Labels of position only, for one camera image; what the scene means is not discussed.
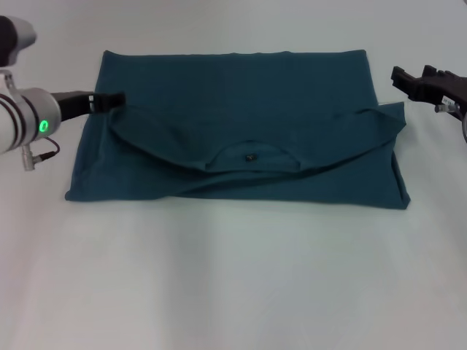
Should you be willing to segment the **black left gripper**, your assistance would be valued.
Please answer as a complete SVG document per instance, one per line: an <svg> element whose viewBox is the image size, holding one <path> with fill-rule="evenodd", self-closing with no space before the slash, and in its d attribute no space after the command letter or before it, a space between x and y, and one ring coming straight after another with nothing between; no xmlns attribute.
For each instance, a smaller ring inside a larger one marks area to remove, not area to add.
<svg viewBox="0 0 467 350"><path fill-rule="evenodd" d="M72 91L52 93L61 111L61 121L80 117L90 113L107 113L126 103L124 93L96 93L93 91Z"/></svg>

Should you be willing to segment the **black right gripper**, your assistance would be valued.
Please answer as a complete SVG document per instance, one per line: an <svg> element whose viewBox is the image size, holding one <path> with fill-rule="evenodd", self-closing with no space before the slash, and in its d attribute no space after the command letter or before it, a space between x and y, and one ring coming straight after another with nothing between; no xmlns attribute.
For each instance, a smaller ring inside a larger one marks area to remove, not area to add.
<svg viewBox="0 0 467 350"><path fill-rule="evenodd" d="M421 78L407 74L401 67L394 66L391 74L393 87L407 95L409 100L434 106L456 105L457 111L449 114L460 121L466 116L466 78L425 65Z"/></svg>

